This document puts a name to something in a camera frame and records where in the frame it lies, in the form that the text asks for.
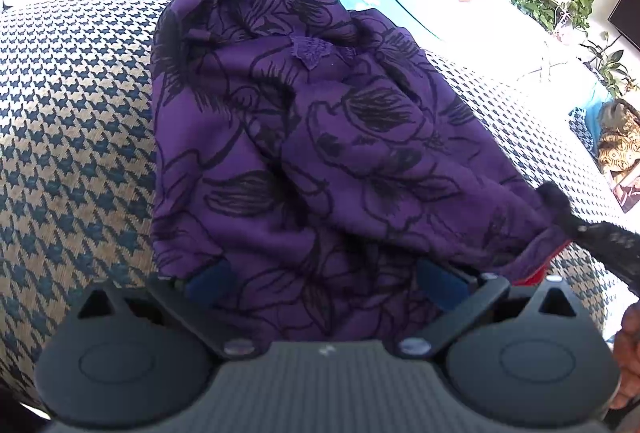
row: purple lace patch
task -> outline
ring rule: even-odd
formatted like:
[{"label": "purple lace patch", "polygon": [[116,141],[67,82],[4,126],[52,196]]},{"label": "purple lace patch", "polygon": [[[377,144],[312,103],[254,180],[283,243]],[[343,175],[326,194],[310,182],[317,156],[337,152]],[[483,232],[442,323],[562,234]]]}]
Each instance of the purple lace patch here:
[{"label": "purple lace patch", "polygon": [[320,60],[328,56],[334,48],[329,41],[318,38],[292,36],[291,42],[293,43],[291,49],[293,57],[302,61],[307,70],[313,70],[318,66]]}]

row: human hand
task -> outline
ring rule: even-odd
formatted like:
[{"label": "human hand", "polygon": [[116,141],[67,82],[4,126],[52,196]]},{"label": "human hand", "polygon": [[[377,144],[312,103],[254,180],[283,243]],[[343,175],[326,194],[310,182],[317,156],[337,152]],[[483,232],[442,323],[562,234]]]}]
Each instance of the human hand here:
[{"label": "human hand", "polygon": [[630,399],[640,395],[640,302],[626,309],[622,330],[616,334],[613,357],[620,366],[620,389],[610,404],[611,409],[624,408]]}]

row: purple garment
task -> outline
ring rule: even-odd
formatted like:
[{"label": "purple garment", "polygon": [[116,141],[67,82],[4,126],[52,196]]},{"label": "purple garment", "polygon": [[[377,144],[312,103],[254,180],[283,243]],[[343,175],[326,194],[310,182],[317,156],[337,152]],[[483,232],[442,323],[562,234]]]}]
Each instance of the purple garment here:
[{"label": "purple garment", "polygon": [[338,0],[174,0],[152,55],[159,271],[228,260],[217,317],[261,343],[397,339],[416,260],[511,280],[564,243],[404,29]]}]

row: ribbed gray panel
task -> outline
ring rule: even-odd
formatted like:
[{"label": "ribbed gray panel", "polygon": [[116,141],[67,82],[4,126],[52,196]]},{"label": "ribbed gray panel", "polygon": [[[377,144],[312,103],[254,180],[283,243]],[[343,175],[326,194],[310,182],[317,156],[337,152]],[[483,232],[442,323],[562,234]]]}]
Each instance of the ribbed gray panel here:
[{"label": "ribbed gray panel", "polygon": [[[597,423],[557,431],[607,432]],[[258,359],[223,366],[204,396],[181,415],[161,425],[135,430],[135,433],[463,432],[533,433],[533,430],[504,426],[467,409],[444,389],[428,363],[396,359],[377,341],[333,345],[274,343]],[[49,433],[85,431],[56,425]]]}]

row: black screen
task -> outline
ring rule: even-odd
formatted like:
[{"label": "black screen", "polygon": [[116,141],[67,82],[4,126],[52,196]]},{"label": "black screen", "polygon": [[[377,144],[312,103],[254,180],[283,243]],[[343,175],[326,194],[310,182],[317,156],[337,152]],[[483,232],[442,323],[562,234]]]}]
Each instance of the black screen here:
[{"label": "black screen", "polygon": [[640,50],[640,0],[620,0],[609,22]]}]

